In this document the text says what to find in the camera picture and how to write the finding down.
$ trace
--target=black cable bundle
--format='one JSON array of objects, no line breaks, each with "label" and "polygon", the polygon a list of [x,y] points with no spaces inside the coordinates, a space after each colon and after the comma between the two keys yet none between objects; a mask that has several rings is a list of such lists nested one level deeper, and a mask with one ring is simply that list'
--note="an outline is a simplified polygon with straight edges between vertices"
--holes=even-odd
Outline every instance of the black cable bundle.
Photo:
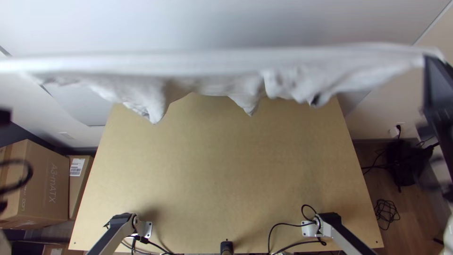
[{"label": "black cable bundle", "polygon": [[387,230],[390,227],[390,223],[401,219],[395,203],[390,200],[378,199],[376,201],[376,206],[374,207],[374,214],[376,215],[376,220],[383,220],[387,222],[387,226],[385,228],[379,225],[382,230]]},{"label": "black cable bundle", "polygon": [[317,238],[318,240],[304,241],[304,242],[293,243],[293,244],[288,245],[288,246],[286,246],[286,247],[284,247],[284,248],[281,248],[281,249],[279,249],[277,252],[271,254],[271,252],[270,252],[270,235],[272,234],[272,230],[274,230],[274,228],[275,228],[276,226],[285,225],[285,226],[291,226],[291,227],[303,227],[303,226],[308,226],[308,225],[312,225],[312,224],[316,224],[316,223],[317,223],[316,221],[310,220],[307,216],[305,216],[305,214],[303,213],[303,209],[304,209],[305,207],[309,207],[310,209],[312,209],[313,212],[315,213],[315,218],[318,219],[318,222],[320,222],[319,218],[316,216],[316,214],[318,214],[318,213],[315,211],[315,209],[313,209],[313,207],[309,206],[308,204],[302,205],[302,207],[301,207],[302,216],[303,216],[309,223],[304,224],[304,225],[293,225],[293,224],[289,224],[289,223],[277,223],[277,224],[275,224],[274,226],[272,226],[272,228],[270,229],[270,232],[269,232],[269,236],[268,236],[268,254],[267,254],[267,255],[275,255],[275,254],[279,254],[279,253],[284,252],[285,250],[287,250],[287,249],[289,249],[289,248],[291,248],[291,247],[297,246],[297,245],[303,245],[303,244],[309,244],[309,243],[320,243],[320,244],[323,245],[323,246],[326,246],[326,245],[327,245],[327,243],[324,242],[323,240],[321,240],[321,238]]}]

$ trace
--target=wooden board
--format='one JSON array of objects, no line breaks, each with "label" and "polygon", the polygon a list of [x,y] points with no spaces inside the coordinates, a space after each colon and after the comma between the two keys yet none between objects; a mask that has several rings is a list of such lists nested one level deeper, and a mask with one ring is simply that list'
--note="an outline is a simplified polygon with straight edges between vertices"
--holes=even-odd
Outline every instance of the wooden board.
[{"label": "wooden board", "polygon": [[[300,224],[303,204],[340,214],[366,244],[382,247],[336,99],[320,109],[265,99],[249,117],[229,98],[191,94],[157,125],[116,105],[70,248],[90,249],[113,215],[131,212],[152,221],[151,241],[174,253],[218,253],[226,238],[237,253],[264,253],[272,225]],[[300,228],[278,227],[272,250],[301,240]],[[326,241],[289,251],[339,249]]]}]

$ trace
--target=white cloth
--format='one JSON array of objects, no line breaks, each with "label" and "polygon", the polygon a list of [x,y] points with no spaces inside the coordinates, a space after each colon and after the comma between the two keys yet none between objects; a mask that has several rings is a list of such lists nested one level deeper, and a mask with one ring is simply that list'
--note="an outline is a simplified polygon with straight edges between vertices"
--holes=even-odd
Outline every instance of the white cloth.
[{"label": "white cloth", "polygon": [[191,92],[228,96],[252,115],[262,97],[322,106],[338,92],[368,90],[412,68],[434,48],[352,44],[201,53],[119,54],[6,59],[1,72],[28,72],[44,83],[88,86],[159,122]]}]

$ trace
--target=white wall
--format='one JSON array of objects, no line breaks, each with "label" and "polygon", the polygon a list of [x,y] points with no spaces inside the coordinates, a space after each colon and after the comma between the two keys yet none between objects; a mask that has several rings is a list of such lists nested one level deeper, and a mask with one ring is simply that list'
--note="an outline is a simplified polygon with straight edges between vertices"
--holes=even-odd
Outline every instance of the white wall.
[{"label": "white wall", "polygon": [[[104,130],[75,120],[41,87],[19,75],[0,77],[0,107],[12,109],[13,122],[54,145],[98,146]],[[59,132],[68,132],[74,139]]]},{"label": "white wall", "polygon": [[13,56],[412,44],[450,0],[11,0],[0,45]]},{"label": "white wall", "polygon": [[[453,60],[453,8],[418,41],[416,45],[436,46],[449,61]],[[402,137],[417,137],[415,124],[424,121],[422,106],[422,69],[410,71],[371,91],[346,116],[353,139],[390,138],[388,130],[398,122]]]}]

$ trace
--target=electrical outlet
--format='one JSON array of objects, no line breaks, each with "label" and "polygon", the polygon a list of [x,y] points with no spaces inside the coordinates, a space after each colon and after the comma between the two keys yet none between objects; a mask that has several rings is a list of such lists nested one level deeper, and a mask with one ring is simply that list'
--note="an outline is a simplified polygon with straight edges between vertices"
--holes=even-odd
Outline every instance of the electrical outlet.
[{"label": "electrical outlet", "polygon": [[390,134],[391,137],[395,138],[395,137],[398,137],[398,135],[400,134],[400,130],[395,125],[395,127],[388,130],[388,133]]}]

